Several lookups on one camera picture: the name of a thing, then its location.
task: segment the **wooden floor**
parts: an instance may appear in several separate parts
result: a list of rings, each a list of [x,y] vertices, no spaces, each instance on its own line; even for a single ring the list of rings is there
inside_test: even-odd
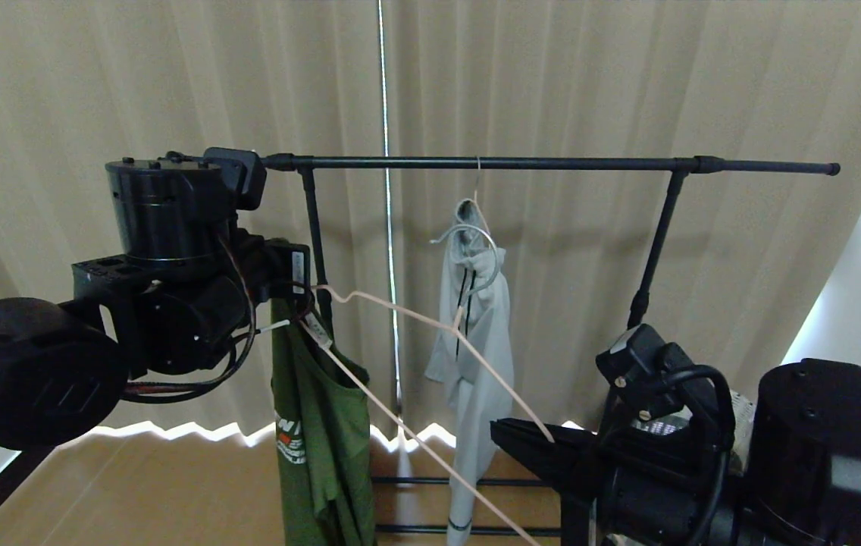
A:
[[[100,546],[284,544],[276,450],[270,435],[254,447],[239,436],[212,442],[153,433],[88,436],[57,449],[0,508],[0,545]],[[431,440],[445,460],[451,450]],[[443,476],[421,450],[387,453],[373,441],[373,475]],[[499,452],[489,477],[533,478]],[[443,525],[450,488],[375,488],[382,524]],[[548,488],[482,488],[523,526],[559,526],[559,502]],[[504,526],[484,506],[476,525]],[[539,538],[558,544],[556,538]],[[442,535],[380,535],[380,544],[444,543]],[[517,536],[472,536],[470,545],[524,544]]]

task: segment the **cylindrical motor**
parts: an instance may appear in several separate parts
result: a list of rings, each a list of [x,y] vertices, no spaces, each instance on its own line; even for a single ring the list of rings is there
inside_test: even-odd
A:
[[[805,359],[764,375],[745,481],[791,544],[861,546],[861,367]]]
[[[106,166],[124,252],[144,267],[204,262],[221,252],[234,196],[218,165],[125,158]]]

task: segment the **curtain fold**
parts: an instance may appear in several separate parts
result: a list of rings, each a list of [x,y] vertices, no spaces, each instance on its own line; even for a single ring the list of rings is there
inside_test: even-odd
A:
[[[385,7],[395,155],[683,156],[840,162],[838,177],[684,184],[646,322],[756,397],[861,210],[861,4],[417,2]],[[395,171],[397,284],[437,311],[442,248],[473,171]],[[508,250],[517,389],[596,424],[594,355],[625,328],[668,173],[486,171]],[[451,426],[403,328],[404,418]]]
[[[372,3],[0,2],[0,297],[69,300],[71,263],[121,251],[109,160],[208,146],[380,155],[378,55]],[[327,273],[340,289],[386,296],[382,174],[316,179]],[[299,176],[271,172],[260,209],[240,224],[309,244]],[[389,400],[389,316],[355,304],[334,315],[340,349]],[[213,393],[170,406],[121,402],[105,424],[256,431],[274,421],[270,381],[264,336]]]

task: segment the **hanging clothes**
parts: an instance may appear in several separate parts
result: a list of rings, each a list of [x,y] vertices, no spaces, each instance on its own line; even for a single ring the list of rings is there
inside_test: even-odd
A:
[[[292,315],[285,301],[271,305],[273,322]],[[307,322],[330,339],[316,315]],[[298,325],[272,331],[272,394],[286,544],[375,545],[367,395]]]
[[[481,215],[470,199],[458,204],[455,223],[481,227]],[[468,314],[462,320],[462,333],[506,383],[514,384],[508,334],[511,298],[506,278],[499,273],[490,286],[468,297],[475,284],[480,286],[494,269],[501,269],[506,251],[497,249],[496,254],[497,263],[494,253],[477,232],[452,233],[441,275],[440,321],[451,324],[458,306],[464,305]],[[510,417],[512,404],[512,398],[497,380],[489,373],[480,372],[479,368],[477,360],[454,335],[441,331],[424,370],[428,379],[445,384],[448,404],[457,413],[454,469],[472,484],[483,476],[497,450],[490,439],[490,422]],[[473,508],[474,495],[451,479],[449,546],[468,541]]]

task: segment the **clothes rack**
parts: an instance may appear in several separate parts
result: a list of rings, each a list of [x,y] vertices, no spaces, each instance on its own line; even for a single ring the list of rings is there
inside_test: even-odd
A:
[[[316,169],[489,169],[489,170],[542,170],[542,171],[668,171],[670,178],[666,184],[666,197],[663,200],[653,242],[646,259],[643,276],[629,305],[627,328],[642,322],[643,315],[650,304],[650,286],[659,264],[666,233],[669,231],[676,208],[677,198],[683,189],[684,180],[690,175],[719,172],[763,172],[763,173],[801,173],[835,176],[841,169],[838,163],[805,162],[750,162],[750,160],[727,160],[711,155],[695,155],[693,158],[477,158],[477,156],[313,156],[274,153],[261,160],[267,169],[281,172],[298,172],[306,196],[306,210],[309,215],[312,252],[316,263],[316,277],[320,284],[326,284],[326,265],[324,265],[322,234],[319,225],[319,208],[316,204],[316,183],[313,172]],[[330,326],[333,324],[333,304],[330,294],[320,294],[320,315]],[[393,400],[393,407],[399,411],[401,400]],[[611,410],[617,395],[610,386],[606,398],[603,424],[608,425],[612,418]],[[374,484],[448,484],[447,478],[437,477],[373,477]],[[496,487],[548,487],[538,480],[492,480],[483,479],[479,486]],[[528,529],[533,536],[559,536],[563,546],[587,545],[589,543],[589,507],[577,506],[566,497],[561,497],[561,528]],[[377,526],[379,532],[398,533],[444,533],[445,526],[392,525]],[[514,535],[512,529],[485,528],[475,526],[472,535]]]

